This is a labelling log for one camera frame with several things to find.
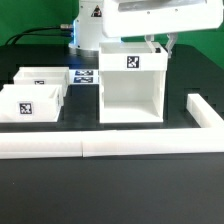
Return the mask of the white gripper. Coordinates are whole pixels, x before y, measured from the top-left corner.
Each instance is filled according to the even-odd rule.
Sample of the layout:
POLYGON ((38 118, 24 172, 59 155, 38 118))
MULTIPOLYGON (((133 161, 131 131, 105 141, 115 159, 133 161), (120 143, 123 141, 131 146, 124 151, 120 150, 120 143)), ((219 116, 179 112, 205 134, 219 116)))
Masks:
POLYGON ((168 57, 178 32, 218 28, 223 0, 104 0, 103 31, 108 37, 143 36, 152 53, 156 34, 168 34, 168 57))

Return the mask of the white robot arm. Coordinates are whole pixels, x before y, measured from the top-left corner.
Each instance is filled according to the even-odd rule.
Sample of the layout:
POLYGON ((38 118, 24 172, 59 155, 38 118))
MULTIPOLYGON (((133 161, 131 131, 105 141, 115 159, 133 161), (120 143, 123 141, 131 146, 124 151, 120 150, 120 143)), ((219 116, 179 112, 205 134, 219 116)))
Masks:
POLYGON ((223 0, 79 0, 69 46, 91 56, 101 42, 143 36, 150 43, 165 34, 171 51, 179 33, 218 28, 223 21, 223 0))

